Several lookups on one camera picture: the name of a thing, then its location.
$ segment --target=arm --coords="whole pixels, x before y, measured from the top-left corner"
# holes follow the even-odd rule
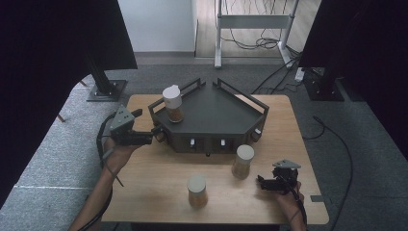
[[[114,147],[114,152],[106,161],[105,166],[102,169],[99,180],[97,181],[92,193],[88,197],[85,205],[72,222],[69,230],[78,230],[88,223],[95,215],[102,209],[106,200],[111,193],[112,184],[115,177],[120,170],[129,161],[132,153],[139,148],[139,146],[115,146],[115,142],[112,139],[107,139],[104,145],[104,149],[108,150]],[[100,220],[97,221],[90,230],[99,230]]]
[[[300,182],[297,182],[296,190],[300,196],[300,199],[303,201],[304,195],[299,192],[300,186]],[[278,202],[283,215],[288,220],[291,231],[306,231],[306,225],[303,222],[303,216],[300,213],[299,207],[297,206],[293,195],[290,192],[286,194],[282,194],[281,192],[272,193],[276,201]]]

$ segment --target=hand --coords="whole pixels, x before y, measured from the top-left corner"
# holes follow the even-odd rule
[[[300,197],[302,203],[304,202],[305,196],[300,193],[301,183],[297,182],[297,185],[294,187],[294,190]],[[272,192],[273,197],[279,204],[282,213],[290,224],[291,230],[306,230],[306,225],[303,223],[303,216],[300,212],[300,209],[294,200],[294,196],[291,192],[282,194],[283,192]]]
[[[120,170],[127,164],[130,157],[132,156],[132,153],[136,149],[140,148],[140,145],[116,145],[114,140],[108,138],[104,143],[104,150],[107,151],[111,148],[114,149],[114,152],[111,154],[108,160],[106,160],[106,165],[108,165],[113,174],[117,175]]]

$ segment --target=person's left hand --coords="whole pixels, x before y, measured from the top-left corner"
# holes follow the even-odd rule
[[[132,153],[136,149],[140,148],[140,145],[116,145],[114,140],[108,138],[104,143],[104,150],[108,151],[111,148],[114,149],[114,152],[111,154],[108,160],[106,160],[106,165],[108,165],[113,174],[117,175],[120,170],[127,164],[130,157],[132,156]]]

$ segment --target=table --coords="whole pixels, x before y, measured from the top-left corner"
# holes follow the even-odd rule
[[[269,105],[264,133],[251,144],[255,157],[249,176],[236,179],[231,173],[234,154],[175,153],[165,142],[156,140],[135,151],[119,173],[122,188],[114,182],[114,196],[103,221],[155,223],[231,223],[281,224],[287,221],[270,192],[257,185],[257,175],[272,178],[272,164],[283,159],[299,165],[298,180],[305,195],[304,206],[309,224],[325,224],[329,217],[323,202],[312,202],[320,195],[319,185],[293,113],[285,95],[253,95]],[[142,108],[134,129],[150,131],[153,127],[147,106],[162,96],[132,95],[127,108]],[[193,209],[188,201],[187,181],[194,174],[206,178],[208,204]]]

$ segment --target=wooden floor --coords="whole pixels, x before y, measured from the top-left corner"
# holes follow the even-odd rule
[[[300,0],[297,6],[293,27],[288,39],[288,45],[302,51],[309,35],[321,0]],[[284,14],[288,15],[293,8],[294,0],[222,0],[223,14]],[[197,0],[197,44],[196,57],[213,57],[216,47],[216,15],[217,1]],[[233,29],[235,40],[244,44],[255,44],[257,39],[279,39],[281,30],[267,29]],[[221,36],[232,39],[231,31],[223,29]],[[222,57],[281,57],[277,48],[241,49],[235,42],[223,41]]]

